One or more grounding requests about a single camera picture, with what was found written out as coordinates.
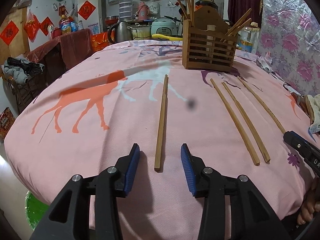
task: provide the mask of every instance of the green bowl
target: green bowl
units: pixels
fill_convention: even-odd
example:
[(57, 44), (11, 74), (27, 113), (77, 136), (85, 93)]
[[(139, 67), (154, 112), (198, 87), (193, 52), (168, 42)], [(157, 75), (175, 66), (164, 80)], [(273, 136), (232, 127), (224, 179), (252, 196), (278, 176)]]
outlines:
[(25, 212), (28, 223), (33, 230), (35, 230), (36, 226), (48, 208), (48, 205), (37, 200), (30, 191), (27, 192), (25, 199)]

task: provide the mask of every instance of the pink bedsheet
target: pink bedsheet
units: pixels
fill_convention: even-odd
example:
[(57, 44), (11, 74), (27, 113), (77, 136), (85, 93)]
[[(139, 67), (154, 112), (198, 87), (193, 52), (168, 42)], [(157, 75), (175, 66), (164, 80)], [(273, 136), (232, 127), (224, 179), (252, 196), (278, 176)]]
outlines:
[[(203, 200), (188, 191), (180, 159), (180, 147), (187, 143), (192, 154), (222, 175), (249, 176), (280, 219), (297, 211), (313, 172), (284, 144), (276, 124), (236, 75), (248, 82), (286, 130), (319, 147), (319, 138), (308, 134), (309, 118), (281, 83), (254, 62), (235, 57), (233, 72), (226, 74), (185, 70), (181, 55), (179, 42), (129, 41), (109, 46), (69, 70), (23, 111), (5, 138), (17, 177), (38, 199), (50, 203), (72, 175), (97, 175), (138, 143), (142, 153), (132, 192), (117, 200), (124, 239), (197, 239)], [(169, 90), (164, 167), (157, 173), (153, 166), (165, 74)], [(210, 78), (246, 130), (260, 166), (253, 165)], [(222, 81), (228, 82), (253, 122), (270, 164), (264, 162)], [(93, 205), (90, 226), (94, 228)]]

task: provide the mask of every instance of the electric kettle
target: electric kettle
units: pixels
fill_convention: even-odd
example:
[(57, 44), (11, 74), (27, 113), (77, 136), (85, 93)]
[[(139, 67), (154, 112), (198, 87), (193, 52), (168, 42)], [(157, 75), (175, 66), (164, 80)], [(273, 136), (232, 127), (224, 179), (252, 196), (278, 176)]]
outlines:
[[(132, 41), (132, 32), (128, 30), (127, 27), (130, 26), (131, 22), (120, 22), (113, 24), (108, 31), (108, 41), (111, 44), (116, 44), (123, 41)], [(111, 32), (116, 29), (115, 40), (111, 39)]]

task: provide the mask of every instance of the finger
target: finger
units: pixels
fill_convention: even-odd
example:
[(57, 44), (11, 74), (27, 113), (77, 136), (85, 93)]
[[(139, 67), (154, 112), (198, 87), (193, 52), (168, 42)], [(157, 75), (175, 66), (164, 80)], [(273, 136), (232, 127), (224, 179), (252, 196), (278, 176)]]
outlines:
[(311, 184), (311, 189), (315, 190), (318, 186), (318, 183), (319, 183), (319, 178), (318, 177), (314, 178), (314, 180), (312, 181), (312, 184)]
[(313, 214), (315, 212), (315, 205), (316, 205), (316, 198), (315, 198), (314, 190), (308, 192), (306, 203), (307, 203), (306, 206), (309, 210), (309, 213)]
[(306, 221), (303, 220), (301, 213), (298, 215), (297, 223), (298, 223), (298, 225), (304, 225), (306, 223)]
[(316, 212), (320, 212), (320, 201), (319, 201), (319, 202), (316, 202), (316, 204), (315, 204), (315, 210), (316, 210)]
[(313, 215), (309, 213), (309, 210), (305, 202), (301, 206), (301, 216), (302, 219), (307, 222), (310, 222), (313, 219)]

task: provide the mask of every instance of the soy sauce bottle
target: soy sauce bottle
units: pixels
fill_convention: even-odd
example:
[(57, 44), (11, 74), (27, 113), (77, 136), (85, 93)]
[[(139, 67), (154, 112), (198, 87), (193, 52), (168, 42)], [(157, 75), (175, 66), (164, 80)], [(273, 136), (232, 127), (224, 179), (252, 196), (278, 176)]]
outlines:
[(196, 10), (205, 5), (208, 5), (218, 11), (218, 5), (214, 2), (214, 0), (199, 0), (196, 2)]

